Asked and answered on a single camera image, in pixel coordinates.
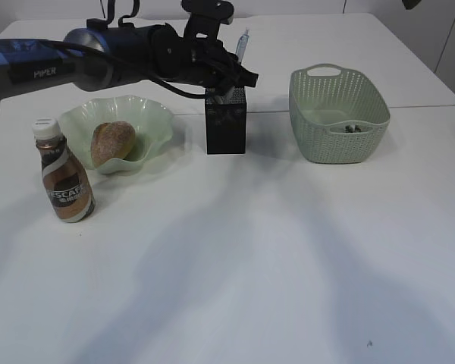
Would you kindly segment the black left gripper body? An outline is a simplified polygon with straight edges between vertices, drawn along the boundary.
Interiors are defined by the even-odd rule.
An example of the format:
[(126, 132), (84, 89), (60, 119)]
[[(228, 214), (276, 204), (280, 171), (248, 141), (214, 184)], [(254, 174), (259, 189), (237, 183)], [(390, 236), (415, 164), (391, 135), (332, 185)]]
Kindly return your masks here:
[(143, 55), (140, 70), (143, 77), (166, 87), (168, 83), (201, 86), (205, 89), (251, 87), (259, 75), (238, 63), (221, 40), (208, 42), (204, 35), (196, 39), (179, 36), (170, 24), (139, 27)]

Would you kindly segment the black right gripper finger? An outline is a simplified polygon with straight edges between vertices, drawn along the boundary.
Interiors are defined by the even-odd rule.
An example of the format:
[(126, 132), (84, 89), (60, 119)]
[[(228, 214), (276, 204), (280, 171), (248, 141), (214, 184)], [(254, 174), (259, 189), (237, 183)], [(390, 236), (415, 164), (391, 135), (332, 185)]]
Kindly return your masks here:
[(422, 0), (402, 0), (403, 6), (406, 10), (412, 10), (420, 4)]

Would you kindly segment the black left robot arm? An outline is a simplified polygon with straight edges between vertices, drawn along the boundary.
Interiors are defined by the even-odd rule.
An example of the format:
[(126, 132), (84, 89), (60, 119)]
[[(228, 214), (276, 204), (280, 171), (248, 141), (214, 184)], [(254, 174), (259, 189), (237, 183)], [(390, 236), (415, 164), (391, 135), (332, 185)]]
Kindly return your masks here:
[(0, 39), (0, 101), (72, 83), (87, 92), (148, 80), (188, 99), (255, 87), (222, 41), (183, 38), (170, 24), (80, 28), (63, 41)]

